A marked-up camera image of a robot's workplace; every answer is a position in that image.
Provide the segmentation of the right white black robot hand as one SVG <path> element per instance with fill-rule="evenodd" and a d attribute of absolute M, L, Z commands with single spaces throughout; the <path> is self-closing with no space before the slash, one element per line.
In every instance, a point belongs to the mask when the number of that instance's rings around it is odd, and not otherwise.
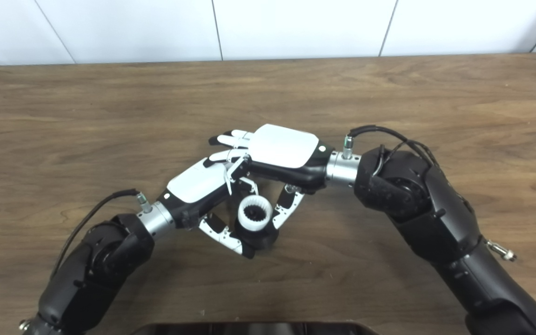
<path fill-rule="evenodd" d="M 355 186 L 360 156 L 353 154 L 354 139 L 346 135 L 338 151 L 315 134 L 265 124 L 254 132 L 236 129 L 211 137 L 210 145 L 226 146 L 226 150 L 210 155 L 207 164 L 245 158 L 247 172 L 282 182 L 272 217 L 272 225 L 280 229 L 304 195 L 330 185 Z"/>

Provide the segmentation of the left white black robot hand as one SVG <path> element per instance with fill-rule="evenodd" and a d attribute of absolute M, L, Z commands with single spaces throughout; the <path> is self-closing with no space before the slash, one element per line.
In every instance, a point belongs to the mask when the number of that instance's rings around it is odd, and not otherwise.
<path fill-rule="evenodd" d="M 137 217 L 153 240 L 175 229 L 199 229 L 233 252 L 253 259 L 255 250 L 211 212 L 231 195 L 239 194 L 240 187 L 249 194 L 259 194 L 257 184 L 247 178 L 242 167 L 230 170 L 232 167 L 231 163 L 210 165 L 202 159 L 170 180 L 154 203 L 143 204 Z"/>

